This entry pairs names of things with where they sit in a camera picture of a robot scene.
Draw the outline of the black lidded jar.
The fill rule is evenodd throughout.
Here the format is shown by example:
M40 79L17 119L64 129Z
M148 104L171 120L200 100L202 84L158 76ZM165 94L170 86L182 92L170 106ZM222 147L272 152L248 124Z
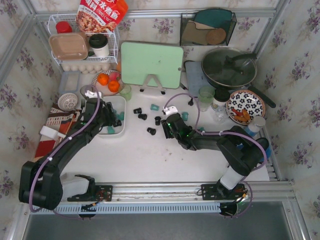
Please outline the black lidded jar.
M230 99L230 93L227 89L219 87L215 89L211 108L217 110L219 107L224 107Z

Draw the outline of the metal cutting board stand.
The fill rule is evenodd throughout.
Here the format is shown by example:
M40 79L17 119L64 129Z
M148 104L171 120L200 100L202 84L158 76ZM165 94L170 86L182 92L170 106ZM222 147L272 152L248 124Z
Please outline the metal cutting board stand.
M162 86L162 83L158 79L158 76L155 74L148 74L140 86L139 91L143 93L147 88L156 88L157 90L160 91L162 95L166 94L165 89Z

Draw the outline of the green glass cup left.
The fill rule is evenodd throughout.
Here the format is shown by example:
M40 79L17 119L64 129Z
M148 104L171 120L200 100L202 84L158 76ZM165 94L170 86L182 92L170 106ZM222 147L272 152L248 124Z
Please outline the green glass cup left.
M132 88L129 84L124 84L119 94L126 100L130 101L132 98Z

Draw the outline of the teal coffee capsule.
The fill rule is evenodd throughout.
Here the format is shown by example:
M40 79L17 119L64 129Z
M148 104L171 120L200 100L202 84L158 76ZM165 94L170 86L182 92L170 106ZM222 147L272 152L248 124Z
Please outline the teal coffee capsule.
M123 121L125 119L125 112L122 111L119 114L117 114L117 118L121 121Z
M183 121L188 121L189 113L188 112L182 112L181 113L181 117L182 117Z
M151 104L150 110L151 111L159 111L160 107L156 104Z
M114 128L113 128L112 126L108 126L108 127L107 127L107 133L108 133L109 135L115 134Z

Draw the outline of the blue grey cloth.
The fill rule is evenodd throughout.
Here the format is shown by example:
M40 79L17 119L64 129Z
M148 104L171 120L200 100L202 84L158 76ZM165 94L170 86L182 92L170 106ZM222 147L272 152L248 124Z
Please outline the blue grey cloth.
M244 148L244 145L241 143L236 146L239 150ZM269 144L268 148L265 150L266 158L269 159L271 156L271 145Z

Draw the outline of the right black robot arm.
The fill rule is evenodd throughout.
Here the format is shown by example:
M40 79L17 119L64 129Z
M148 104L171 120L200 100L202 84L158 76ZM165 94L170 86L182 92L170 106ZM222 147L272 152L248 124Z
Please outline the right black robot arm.
M163 113L161 124L167 139L175 138L185 150L219 150L225 157L228 168L216 184L216 192L223 199L267 156L269 141L265 137L253 139L237 125L216 133L200 132L186 125L175 106L165 107Z

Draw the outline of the black coffee capsule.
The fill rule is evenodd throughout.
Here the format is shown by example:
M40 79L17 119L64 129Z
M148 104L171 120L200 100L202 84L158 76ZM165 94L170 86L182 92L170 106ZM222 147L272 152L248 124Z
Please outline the black coffee capsule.
M161 118L160 116L156 116L156 117L154 118L154 120L155 120L155 125L156 125L156 126L159 126L159 125L161 124L162 118Z
M144 120L144 121L145 121L145 120L147 119L147 117L148 117L148 116L147 116L147 114L145 114L145 113L140 113L140 114L138 114L138 118L141 119L141 120Z
M147 132L150 133L152 136L154 136L156 134L157 130L155 128L148 127Z
M134 113L134 114L141 114L141 113L142 113L142 108L139 107L139 108L134 109L134 110L133 110L133 113Z
M120 120L117 120L113 126L114 127L122 126L122 122Z

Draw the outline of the green glass cup right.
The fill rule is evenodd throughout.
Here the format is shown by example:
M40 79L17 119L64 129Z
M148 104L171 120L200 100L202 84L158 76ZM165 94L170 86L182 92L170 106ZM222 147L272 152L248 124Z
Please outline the green glass cup right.
M206 112L213 102L215 89L212 86L203 86L198 91L198 104L201 112Z

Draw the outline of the white storage basket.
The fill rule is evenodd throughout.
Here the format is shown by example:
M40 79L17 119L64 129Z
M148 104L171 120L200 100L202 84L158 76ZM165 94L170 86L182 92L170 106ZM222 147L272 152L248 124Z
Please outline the white storage basket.
M111 125L115 130L115 134L108 134L108 131L107 131L108 126L105 126L98 133L98 136L101 138L120 138L124 135L126 130L127 101L122 96L118 96L118 95L104 96L103 100L106 103L110 102L112 104L116 117L117 117L117 114L119 114L120 112L124 112L124 120L120 120L122 122L122 126L114 127L113 125Z

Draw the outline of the grey glass cup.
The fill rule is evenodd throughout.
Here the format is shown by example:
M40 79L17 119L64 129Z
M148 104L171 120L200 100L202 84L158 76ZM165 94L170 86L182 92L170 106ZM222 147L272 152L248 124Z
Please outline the grey glass cup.
M80 90L79 90L79 92L80 92L80 94L82 95L82 97L85 99L86 98L86 95L85 95L85 93L86 93L86 86L84 85L84 86L82 86L81 88L80 88Z

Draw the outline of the orange tangerine left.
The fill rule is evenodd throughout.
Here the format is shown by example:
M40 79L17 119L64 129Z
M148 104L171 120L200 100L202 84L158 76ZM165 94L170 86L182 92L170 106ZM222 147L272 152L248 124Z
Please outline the orange tangerine left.
M100 73L97 76L97 82L102 86L106 86L109 83L109 79L109 75L106 73Z

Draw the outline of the pink fruit plate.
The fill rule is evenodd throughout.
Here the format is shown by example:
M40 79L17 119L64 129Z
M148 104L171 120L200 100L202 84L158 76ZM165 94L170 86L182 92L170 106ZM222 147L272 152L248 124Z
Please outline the pink fruit plate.
M103 97L116 95L124 88L121 73L116 70L100 72L93 78L91 84L101 92Z

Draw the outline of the white salt bottle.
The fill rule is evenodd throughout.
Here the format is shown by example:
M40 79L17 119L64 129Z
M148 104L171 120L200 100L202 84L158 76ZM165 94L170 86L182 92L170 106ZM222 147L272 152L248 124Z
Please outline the white salt bottle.
M257 135L257 133L265 126L266 120L262 116L255 116L252 121L244 128L244 131L251 137Z

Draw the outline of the white spatula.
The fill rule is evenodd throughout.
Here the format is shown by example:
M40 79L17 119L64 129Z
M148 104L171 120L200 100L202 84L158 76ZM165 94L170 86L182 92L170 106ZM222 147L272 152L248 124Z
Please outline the white spatula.
M57 139L57 138L65 138L66 135L63 134L63 133L60 133L59 131L53 129L53 128L50 128L46 125L44 125L41 130L40 130L40 134L42 136L45 136L47 138L50 138L50 139Z

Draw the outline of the orange tangerine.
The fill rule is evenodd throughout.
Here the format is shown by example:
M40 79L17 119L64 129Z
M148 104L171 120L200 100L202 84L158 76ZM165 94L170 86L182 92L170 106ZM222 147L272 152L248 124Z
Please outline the orange tangerine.
M111 81L109 81L107 87L108 87L110 92L117 93L119 91L119 88L120 88L120 83L118 81L116 81L116 80L111 80Z
M97 82L102 86L106 86L109 83L109 79L109 75L106 73L100 73L97 76Z

